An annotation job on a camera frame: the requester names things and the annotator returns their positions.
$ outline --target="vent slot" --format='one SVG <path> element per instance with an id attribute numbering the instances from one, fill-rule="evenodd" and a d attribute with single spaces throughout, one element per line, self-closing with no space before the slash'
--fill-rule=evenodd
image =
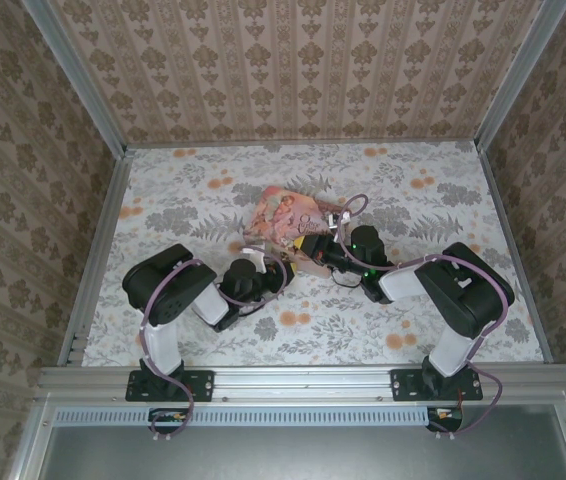
<path id="1" fill-rule="evenodd" d="M 55 427 L 148 426 L 149 407 L 63 407 L 56 411 Z M 191 426 L 326 427 L 427 425 L 426 407 L 216 407 L 194 410 Z M 171 425 L 157 422 L 157 425 Z"/>

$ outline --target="black mounting plate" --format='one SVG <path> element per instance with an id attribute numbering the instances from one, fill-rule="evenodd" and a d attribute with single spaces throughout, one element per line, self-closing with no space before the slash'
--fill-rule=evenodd
<path id="1" fill-rule="evenodd" d="M 399 368 L 390 372 L 392 396 L 395 402 L 419 402 L 427 400 L 458 401 L 459 389 L 466 400 L 483 400 L 483 390 L 479 374 L 465 368 L 454 375 L 454 388 L 448 389 L 440 396 L 433 398 L 423 382 L 420 368 Z"/>
<path id="2" fill-rule="evenodd" d="M 211 402 L 214 393 L 214 371 L 213 370 L 185 370 L 180 382 L 192 392 L 195 402 Z M 166 398 L 156 393 L 155 389 L 141 370 L 130 373 L 125 391 L 125 400 L 128 402 L 187 402 L 185 392 L 180 389 Z"/>

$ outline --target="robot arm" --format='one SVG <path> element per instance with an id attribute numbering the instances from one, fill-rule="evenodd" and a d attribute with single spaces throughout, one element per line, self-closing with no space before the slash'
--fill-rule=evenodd
<path id="1" fill-rule="evenodd" d="M 173 269 L 192 258 L 189 250 L 177 244 L 132 267 L 123 279 L 130 305 L 144 311 L 159 283 Z M 255 250 L 251 250 L 250 258 L 252 261 L 235 260 L 225 272 L 220 291 L 227 298 L 249 303 L 267 291 L 279 291 L 283 282 L 281 267 L 278 264 L 266 266 L 263 257 Z M 294 278 L 294 269 L 289 262 L 284 263 L 284 267 L 289 284 Z M 177 376 L 183 370 L 175 319 L 188 306 L 192 305 L 194 312 L 216 332 L 225 330 L 239 319 L 240 307 L 222 297 L 214 285 L 215 279 L 216 273 L 207 265 L 189 266 L 173 278 L 154 301 L 143 334 L 150 357 L 166 375 Z M 141 369 L 151 374 L 143 360 Z"/>
<path id="2" fill-rule="evenodd" d="M 501 288 L 508 305 L 514 302 L 510 285 L 463 243 L 443 250 L 443 255 L 465 260 L 487 273 Z M 450 261 L 426 262 L 395 270 L 379 280 L 391 301 L 428 294 L 446 327 L 429 355 L 431 366 L 451 377 L 465 366 L 481 332 L 502 313 L 501 299 L 490 283 L 474 271 Z"/>
<path id="3" fill-rule="evenodd" d="M 454 384 L 455 375 L 464 369 L 468 355 L 478 347 L 481 332 L 503 312 L 503 303 L 494 286 L 473 270 L 452 261 L 425 262 L 384 274 L 353 262 L 331 235 L 306 236 L 298 240 L 297 246 L 319 265 L 361 275 L 361 287 L 373 302 L 392 303 L 413 295 L 430 296 L 446 322 L 437 345 L 423 361 L 423 383 L 433 398 Z M 355 228 L 351 244 L 346 248 L 368 265 L 392 266 L 374 227 Z M 496 282 L 509 305 L 514 302 L 510 285 L 466 245 L 455 243 L 443 255 L 477 267 Z"/>

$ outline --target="floral patterned surface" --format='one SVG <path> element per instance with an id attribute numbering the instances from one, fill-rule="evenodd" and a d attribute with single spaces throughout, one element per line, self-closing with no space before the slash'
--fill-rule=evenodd
<path id="1" fill-rule="evenodd" d="M 224 272 L 268 185 L 339 203 L 367 193 L 358 220 L 377 227 L 395 263 L 465 242 L 517 292 L 507 322 L 477 359 L 542 360 L 476 151 L 470 142 L 445 142 L 137 151 L 83 365 L 136 365 L 140 313 L 121 288 L 125 273 L 174 243 Z M 360 289 L 307 274 L 222 333 L 190 310 L 179 322 L 189 365 L 420 362 L 444 326 L 427 296 L 381 306 Z"/>

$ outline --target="table surface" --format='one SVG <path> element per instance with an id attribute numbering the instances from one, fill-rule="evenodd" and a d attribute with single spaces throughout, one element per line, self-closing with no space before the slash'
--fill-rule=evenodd
<path id="1" fill-rule="evenodd" d="M 517 297 L 476 360 L 542 361 L 471 142 L 157 148 L 134 155 L 83 366 L 138 364 L 141 316 L 121 288 L 132 266 L 182 243 L 224 272 L 269 185 L 333 203 L 366 193 L 370 204 L 356 220 L 379 230 L 394 263 L 466 243 Z M 190 309 L 178 321 L 181 355 L 197 366 L 421 362 L 444 326 L 427 296 L 378 305 L 361 289 L 304 273 L 278 301 L 221 333 Z"/>

